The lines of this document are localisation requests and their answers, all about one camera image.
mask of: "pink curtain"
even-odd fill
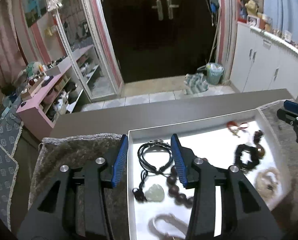
[[[0,0],[0,86],[13,84],[25,67],[17,44],[11,0]]]

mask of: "white countertop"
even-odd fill
[[[254,27],[254,26],[250,26],[250,29],[257,32],[259,35],[261,35],[271,41],[274,41],[278,45],[283,45],[283,46],[287,47],[288,49],[292,50],[298,56],[298,49],[296,49],[293,45],[289,44],[288,42],[284,41],[283,39],[279,38],[278,36],[273,35],[272,33],[266,32],[262,29]]]

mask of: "jewelry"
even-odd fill
[[[164,166],[160,167],[158,170],[155,166],[148,163],[144,158],[145,150],[147,148],[151,148],[151,147],[162,148],[164,151],[166,151],[169,154],[169,161]],[[167,143],[164,143],[163,140],[161,140],[161,139],[150,141],[150,142],[147,142],[147,143],[141,145],[137,154],[138,154],[139,163],[140,163],[141,167],[144,170],[141,172],[141,175],[140,175],[141,176],[141,182],[139,184],[139,188],[134,188],[132,190],[132,193],[135,196],[135,199],[137,201],[145,202],[145,201],[147,201],[147,199],[145,197],[145,194],[144,194],[142,188],[145,185],[145,179],[147,178],[148,173],[150,172],[150,173],[153,173],[155,175],[160,174],[160,175],[163,175],[163,176],[166,177],[168,174],[164,174],[163,172],[171,166],[171,164],[173,162],[173,158],[172,158],[170,145],[167,144]]]
[[[163,233],[157,229],[156,223],[158,220],[164,220],[166,223],[173,225],[179,231],[181,231],[185,236],[188,231],[188,225],[176,218],[173,214],[160,214],[149,220],[148,228],[151,233],[156,235],[160,240],[165,239],[182,239],[177,236],[170,236],[168,233]]]
[[[251,161],[246,164],[241,161],[243,152],[250,154]],[[259,164],[258,150],[255,147],[248,146],[246,144],[240,144],[237,146],[235,152],[235,166],[239,167],[242,171],[248,172],[254,169]]]
[[[249,127],[249,124],[247,122],[243,122],[241,124],[237,124],[235,121],[230,121],[227,123],[228,130],[234,135],[240,138],[238,135],[238,132],[240,130],[245,131]]]
[[[165,192],[159,184],[153,184],[146,192],[145,198],[151,202],[161,202],[165,198]]]
[[[275,180],[273,180],[272,176],[270,176],[269,173],[272,173],[274,175]],[[256,177],[255,188],[259,195],[263,198],[263,200],[268,201],[276,195],[279,183],[279,171],[271,167],[264,171],[259,171]]]
[[[258,156],[260,159],[262,159],[265,155],[265,149],[259,144],[260,139],[263,135],[264,133],[261,130],[256,131],[254,134],[254,144],[256,145]]]
[[[169,186],[169,196],[175,198],[175,203],[177,205],[184,204],[186,208],[192,208],[193,206],[193,197],[187,198],[183,193],[179,193],[179,187],[176,185],[177,182],[177,171],[176,166],[172,166],[171,175],[167,177],[167,185]]]

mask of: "white box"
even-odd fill
[[[56,76],[61,74],[61,71],[58,66],[54,66],[53,68],[49,68],[45,71],[47,76]]]
[[[237,123],[248,122],[250,133],[239,132],[240,138],[233,136],[227,129],[226,124],[229,121]],[[138,203],[132,194],[133,188],[138,188],[140,173],[142,168],[139,164],[137,151],[138,148],[150,140],[163,139],[170,143],[172,134],[176,133],[183,147],[191,148],[194,154],[201,158],[207,158],[210,164],[215,167],[227,169],[234,162],[234,153],[237,145],[244,144],[248,140],[252,141],[254,132],[262,130],[264,136],[260,144],[264,147],[266,153],[260,161],[256,170],[249,172],[246,177],[254,185],[254,180],[258,171],[265,170],[269,167],[275,167],[280,172],[280,184],[278,194],[267,206],[270,210],[278,205],[278,203],[288,194],[291,189],[290,174],[286,161],[281,155],[281,148],[276,135],[274,134],[267,119],[259,109],[243,111],[234,114],[222,115],[207,119],[201,119],[191,122],[178,123],[173,125],[158,126],[152,128],[130,130],[128,159],[127,159],[127,196],[128,196],[128,219],[130,240],[157,240],[157,237],[148,230],[148,222],[151,218],[158,214],[172,213],[176,218],[189,223],[191,210],[185,206],[177,206],[174,199],[168,196],[168,187],[166,178],[158,175],[149,177],[145,181],[144,192],[152,184],[159,184],[165,191],[165,199],[161,203],[147,202]],[[168,153],[153,153],[145,156],[146,160],[155,165],[157,168],[164,165],[169,158]],[[177,185],[181,193],[185,193],[187,197],[194,194],[194,189],[184,189],[179,181]],[[162,230],[166,230],[170,235],[184,237],[180,231],[176,230],[168,224],[160,225]],[[221,233],[221,192],[216,187],[216,220],[215,220],[215,236]]]
[[[247,15],[247,24],[259,28],[260,18],[254,15]]]

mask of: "door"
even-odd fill
[[[252,56],[255,50],[256,34],[248,25],[238,22],[235,57],[232,65],[230,81],[243,92],[251,68]]]
[[[268,90],[278,65],[279,47],[256,35],[256,51],[252,55],[252,66],[244,92]]]
[[[72,71],[77,78],[73,80],[78,84],[76,95],[85,91],[88,99],[99,100],[115,94],[112,78],[106,71],[104,63],[99,60],[95,50],[94,33],[96,30],[89,26],[81,0],[62,0],[63,7],[58,9],[59,24],[62,25],[66,42],[70,46],[73,59]]]
[[[298,96],[298,58],[281,49],[278,66],[272,77],[269,90],[286,88],[294,99]]]
[[[124,82],[194,73],[216,31],[205,0],[102,0]]]

